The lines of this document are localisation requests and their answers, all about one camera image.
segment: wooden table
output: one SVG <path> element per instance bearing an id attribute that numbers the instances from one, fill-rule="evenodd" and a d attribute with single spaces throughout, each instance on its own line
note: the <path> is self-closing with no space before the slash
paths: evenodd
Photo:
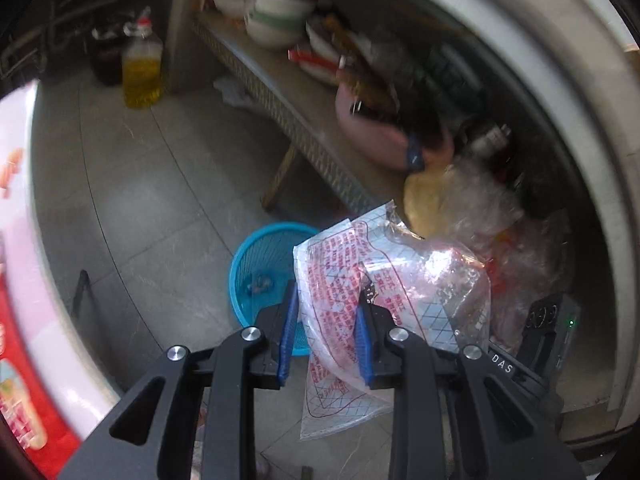
<path id="1" fill-rule="evenodd" d="M 344 136 L 335 116 L 335 89 L 302 72 L 285 52 L 256 45 L 215 10 L 201 12 L 193 30 L 246 86 L 291 144 L 262 205 L 273 205 L 300 155 L 308 160 L 351 212 L 361 215 L 388 200 L 402 209 L 404 175 L 375 165 Z"/>

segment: stacked bowl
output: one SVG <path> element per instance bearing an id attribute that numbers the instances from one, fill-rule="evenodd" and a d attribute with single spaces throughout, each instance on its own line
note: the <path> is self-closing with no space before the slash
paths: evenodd
<path id="1" fill-rule="evenodd" d="M 293 46 L 305 34 L 305 22 L 316 7 L 313 0 L 255 0 L 244 22 L 249 37 L 265 48 Z"/>

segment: clear plastic bag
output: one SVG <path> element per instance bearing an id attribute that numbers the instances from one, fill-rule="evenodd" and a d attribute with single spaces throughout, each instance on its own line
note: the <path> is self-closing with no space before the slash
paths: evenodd
<path id="1" fill-rule="evenodd" d="M 523 218 L 489 248 L 492 341 L 515 354 L 529 307 L 566 290 L 574 275 L 569 219 L 556 211 L 543 221 Z"/>
<path id="2" fill-rule="evenodd" d="M 423 238 L 450 237 L 473 251 L 523 218 L 514 193 L 475 161 L 458 157 L 445 168 L 407 177 L 404 209 Z"/>
<path id="3" fill-rule="evenodd" d="M 311 347 L 301 438 L 316 438 L 391 409 L 392 391 L 369 390 L 353 341 L 362 287 L 396 324 L 450 352 L 487 348 L 490 282 L 464 246 L 423 240 L 389 203 L 294 248 L 300 315 Z"/>
<path id="4" fill-rule="evenodd" d="M 531 304 L 571 282 L 566 214 L 555 212 L 544 221 L 527 218 L 513 192 L 477 162 L 461 157 L 446 170 L 410 175 L 404 207 L 420 236 L 453 238 L 486 263 L 492 341 L 515 354 Z"/>

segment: oil bottle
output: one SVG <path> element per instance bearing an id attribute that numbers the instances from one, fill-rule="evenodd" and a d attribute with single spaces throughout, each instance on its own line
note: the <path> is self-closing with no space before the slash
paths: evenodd
<path id="1" fill-rule="evenodd" d="M 132 40 L 122 54 L 122 89 L 129 108 L 149 107 L 162 93 L 162 41 L 153 33 L 149 13 L 147 7 L 135 27 L 129 28 Z"/>

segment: tiled floor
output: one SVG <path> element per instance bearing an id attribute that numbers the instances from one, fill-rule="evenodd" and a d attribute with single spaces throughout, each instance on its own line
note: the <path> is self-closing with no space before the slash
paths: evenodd
<path id="1" fill-rule="evenodd" d="M 172 344 L 215 346 L 238 329 L 226 291 L 233 252 L 255 229 L 292 219 L 328 227 L 347 215 L 309 166 L 276 209 L 259 199 L 287 149 L 271 121 L 204 89 L 129 110 L 85 67 L 45 80 L 33 131 L 34 195 L 50 270 L 70 306 L 81 269 L 92 300 L 76 327 L 126 389 Z M 287 386 L 255 395 L 256 449 L 273 479 L 386 478 L 389 418 L 299 442 L 306 359 Z"/>

